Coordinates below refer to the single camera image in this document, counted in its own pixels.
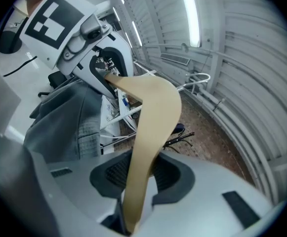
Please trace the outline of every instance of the gray fabric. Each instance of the gray fabric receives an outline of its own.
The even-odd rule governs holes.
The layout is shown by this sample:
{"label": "gray fabric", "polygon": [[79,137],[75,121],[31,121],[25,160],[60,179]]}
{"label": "gray fabric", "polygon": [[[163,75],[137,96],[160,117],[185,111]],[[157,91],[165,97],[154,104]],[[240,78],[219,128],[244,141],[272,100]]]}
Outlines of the gray fabric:
{"label": "gray fabric", "polygon": [[73,77],[50,93],[32,112],[36,119],[24,145],[46,162],[78,160],[100,155],[102,95]]}

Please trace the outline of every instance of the dirt floor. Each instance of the dirt floor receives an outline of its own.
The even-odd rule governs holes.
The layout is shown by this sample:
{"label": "dirt floor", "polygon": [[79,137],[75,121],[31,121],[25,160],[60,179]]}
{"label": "dirt floor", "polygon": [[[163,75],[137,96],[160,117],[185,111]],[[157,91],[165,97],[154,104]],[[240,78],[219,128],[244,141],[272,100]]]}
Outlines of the dirt floor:
{"label": "dirt floor", "polygon": [[[225,132],[190,97],[181,93],[181,99],[182,114],[179,122],[185,125],[184,134],[195,132],[195,135],[186,139],[193,145],[192,147],[186,142],[179,142],[174,144],[173,148],[183,155],[222,165],[254,185],[242,157]],[[121,135],[132,133],[125,122],[121,121],[120,126]],[[115,144],[115,151],[131,149],[134,138]]]}

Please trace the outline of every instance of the white wall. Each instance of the white wall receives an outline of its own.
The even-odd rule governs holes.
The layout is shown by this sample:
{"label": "white wall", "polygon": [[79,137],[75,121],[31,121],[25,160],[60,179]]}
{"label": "white wall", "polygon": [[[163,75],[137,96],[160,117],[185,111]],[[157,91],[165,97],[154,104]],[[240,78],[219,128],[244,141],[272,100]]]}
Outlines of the white wall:
{"label": "white wall", "polygon": [[[256,186],[275,203],[286,198],[287,25],[276,8],[265,0],[197,0],[202,46],[185,52],[181,45],[189,45],[189,30],[183,0],[111,1],[142,64],[177,84],[191,71],[211,75],[196,101],[207,103],[203,108],[234,141]],[[165,62],[161,52],[191,62],[188,67]],[[213,111],[214,101],[222,99]]]}

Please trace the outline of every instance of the black grille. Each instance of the black grille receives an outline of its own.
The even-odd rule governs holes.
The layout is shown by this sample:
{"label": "black grille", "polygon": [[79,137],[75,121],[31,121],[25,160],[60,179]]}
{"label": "black grille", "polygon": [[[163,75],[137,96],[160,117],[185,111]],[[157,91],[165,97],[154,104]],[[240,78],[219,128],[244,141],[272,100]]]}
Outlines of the black grille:
{"label": "black grille", "polygon": [[128,155],[118,163],[107,168],[105,170],[105,177],[107,180],[120,187],[121,189],[124,189],[127,182],[130,160],[131,155]]}
{"label": "black grille", "polygon": [[179,180],[180,171],[172,163],[163,158],[157,158],[153,166],[153,175],[157,183],[158,192],[161,192]]}
{"label": "black grille", "polygon": [[59,177],[59,176],[63,176],[66,174],[70,174],[70,173],[72,173],[72,170],[70,170],[69,168],[62,168],[62,169],[51,171],[51,175],[54,178]]}

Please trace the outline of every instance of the black chair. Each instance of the black chair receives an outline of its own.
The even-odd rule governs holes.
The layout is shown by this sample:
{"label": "black chair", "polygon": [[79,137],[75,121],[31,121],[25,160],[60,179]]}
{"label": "black chair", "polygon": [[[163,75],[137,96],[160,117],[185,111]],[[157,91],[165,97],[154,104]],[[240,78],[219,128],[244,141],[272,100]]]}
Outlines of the black chair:
{"label": "black chair", "polygon": [[[60,71],[50,74],[48,76],[48,79],[50,82],[50,86],[54,89],[67,80],[67,78]],[[47,96],[49,94],[50,92],[39,92],[38,97],[41,97],[42,95]]]}

